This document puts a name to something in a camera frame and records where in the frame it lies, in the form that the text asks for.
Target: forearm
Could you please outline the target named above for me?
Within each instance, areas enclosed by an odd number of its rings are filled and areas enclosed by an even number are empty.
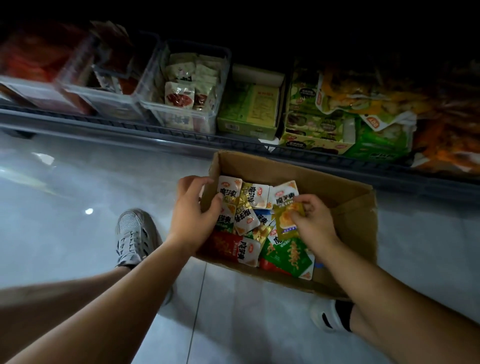
[[[167,239],[132,272],[38,339],[11,363],[130,363],[170,286],[189,259]],[[118,350],[118,343],[128,343]]]
[[[461,362],[480,355],[480,328],[466,317],[414,291],[343,243],[326,245],[321,257],[395,361]]]

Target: clear plastic bin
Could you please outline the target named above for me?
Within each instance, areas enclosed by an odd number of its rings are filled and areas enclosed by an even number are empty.
[[[55,80],[50,83],[7,76],[4,74],[5,66],[3,60],[0,59],[0,83],[41,109],[66,113],[90,114],[92,112],[90,106],[77,95],[70,94],[63,90],[59,79],[61,79],[65,73],[72,72],[72,65],[82,55],[92,40],[92,37],[87,36],[80,43]],[[2,46],[0,53],[5,51],[9,46],[8,42],[9,41]],[[80,72],[72,72],[72,79],[78,80],[81,77]]]
[[[145,37],[152,38],[153,52],[137,88],[131,95],[120,95],[109,91],[78,86],[73,82],[75,80],[74,73],[83,69],[85,65],[91,64],[91,59],[95,52],[95,45],[98,41],[97,39],[95,39],[95,42],[92,42],[81,58],[77,59],[77,63],[74,65],[72,72],[60,80],[63,88],[78,94],[83,100],[92,105],[99,114],[105,117],[148,122],[148,113],[140,106],[138,96],[139,94],[147,94],[152,87],[153,79],[149,77],[149,74],[154,68],[158,68],[162,54],[162,42],[157,34],[148,32],[140,33]]]
[[[181,109],[175,106],[165,105],[151,101],[156,92],[163,91],[165,80],[161,70],[164,70],[171,53],[195,52],[206,56],[215,56],[225,59],[223,69],[220,72],[220,82],[216,88],[216,99],[207,110]],[[231,63],[231,51],[228,48],[210,46],[184,40],[167,40],[164,52],[160,58],[160,67],[157,67],[149,76],[155,85],[154,90],[140,95],[141,104],[149,109],[158,119],[162,126],[174,129],[187,130],[197,133],[215,134],[216,115],[222,101],[223,91],[227,83],[228,71]]]

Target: metal shelf rack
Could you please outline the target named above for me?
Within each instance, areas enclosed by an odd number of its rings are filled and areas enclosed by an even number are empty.
[[[390,163],[364,162],[321,152],[272,146],[231,134],[207,135],[141,121],[59,114],[0,105],[0,128],[46,133],[173,154],[210,158],[219,149],[255,154],[373,185],[377,189],[480,204],[480,181],[438,177]]]

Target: shoelace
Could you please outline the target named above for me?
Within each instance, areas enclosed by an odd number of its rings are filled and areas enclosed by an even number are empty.
[[[125,244],[128,242],[128,253],[135,253],[137,254],[135,247],[140,245],[140,234],[138,231],[127,231],[124,233],[123,237],[118,241],[117,245],[117,254],[120,257],[123,257],[123,250],[125,248]]]

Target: floor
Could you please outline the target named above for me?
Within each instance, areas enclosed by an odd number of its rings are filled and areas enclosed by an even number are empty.
[[[166,236],[177,180],[208,167],[204,159],[0,133],[0,288],[111,269],[119,214],[149,211]],[[385,192],[378,205],[379,265],[480,322],[480,210]],[[134,363],[388,362],[354,335],[317,330],[307,314],[312,298],[192,258]]]

